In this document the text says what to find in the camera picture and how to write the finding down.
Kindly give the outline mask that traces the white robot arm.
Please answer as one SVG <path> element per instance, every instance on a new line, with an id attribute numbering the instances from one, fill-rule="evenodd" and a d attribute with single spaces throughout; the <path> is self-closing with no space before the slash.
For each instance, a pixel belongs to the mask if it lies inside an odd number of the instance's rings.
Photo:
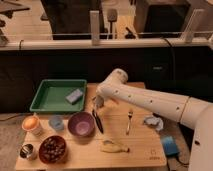
<path id="1" fill-rule="evenodd" d="M 120 99 L 193 129 L 188 171 L 213 171 L 213 102 L 126 84 L 127 73 L 114 69 L 97 86 L 99 97 Z"/>

